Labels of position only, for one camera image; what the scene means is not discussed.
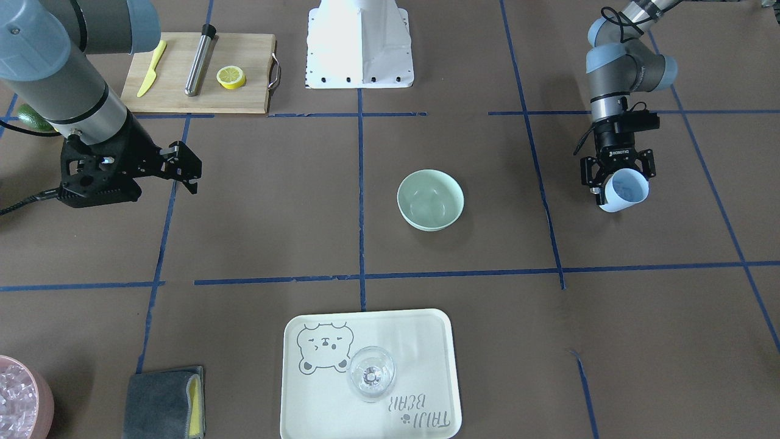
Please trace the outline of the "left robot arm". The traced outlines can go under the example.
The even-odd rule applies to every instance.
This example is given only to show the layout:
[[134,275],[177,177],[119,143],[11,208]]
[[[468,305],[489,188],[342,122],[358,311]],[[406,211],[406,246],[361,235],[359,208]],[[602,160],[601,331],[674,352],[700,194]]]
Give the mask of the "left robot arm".
[[581,183],[598,205],[606,204],[608,178],[617,171],[633,170],[646,179],[656,174],[652,151],[638,152],[635,134],[658,129],[659,116],[630,107],[628,101],[635,92],[665,90],[677,78],[674,58],[652,52],[641,40],[676,5],[675,1],[632,1],[621,11],[604,7],[590,26],[587,78],[592,122],[577,148],[593,136],[594,155],[580,161]]

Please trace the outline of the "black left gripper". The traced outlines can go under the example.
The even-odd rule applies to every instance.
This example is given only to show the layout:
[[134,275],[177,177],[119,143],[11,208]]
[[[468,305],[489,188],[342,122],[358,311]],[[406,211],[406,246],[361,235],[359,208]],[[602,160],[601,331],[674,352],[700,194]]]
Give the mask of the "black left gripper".
[[594,123],[595,155],[580,159],[581,184],[588,187],[594,195],[600,195],[611,174],[609,166],[616,162],[629,162],[631,169],[646,179],[654,178],[656,167],[654,151],[646,149],[638,152],[635,127],[624,127],[616,122]]

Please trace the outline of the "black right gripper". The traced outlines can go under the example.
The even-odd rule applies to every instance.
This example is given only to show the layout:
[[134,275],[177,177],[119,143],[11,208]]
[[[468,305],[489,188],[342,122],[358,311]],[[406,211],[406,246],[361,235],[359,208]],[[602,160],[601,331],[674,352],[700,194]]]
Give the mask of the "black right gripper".
[[182,141],[174,141],[167,148],[160,148],[152,141],[145,128],[131,112],[117,133],[105,141],[88,142],[88,136],[79,130],[72,130],[66,136],[66,153],[120,159],[123,168],[132,178],[160,177],[175,180],[195,195],[198,180],[202,177],[202,161]]

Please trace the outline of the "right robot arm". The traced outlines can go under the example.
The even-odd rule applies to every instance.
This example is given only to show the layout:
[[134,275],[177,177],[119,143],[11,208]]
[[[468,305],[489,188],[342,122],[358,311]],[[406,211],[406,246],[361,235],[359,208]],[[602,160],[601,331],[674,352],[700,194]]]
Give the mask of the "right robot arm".
[[200,159],[183,142],[156,145],[90,54],[150,52],[161,39],[150,1],[3,1],[2,82],[64,138],[61,191],[136,200],[137,178],[197,192]]

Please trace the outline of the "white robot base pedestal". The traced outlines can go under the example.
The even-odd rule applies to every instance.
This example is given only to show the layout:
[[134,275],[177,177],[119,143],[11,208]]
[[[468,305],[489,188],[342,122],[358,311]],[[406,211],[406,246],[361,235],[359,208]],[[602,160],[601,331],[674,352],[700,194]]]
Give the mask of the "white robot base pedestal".
[[307,25],[306,88],[413,86],[410,18],[396,1],[321,1]]

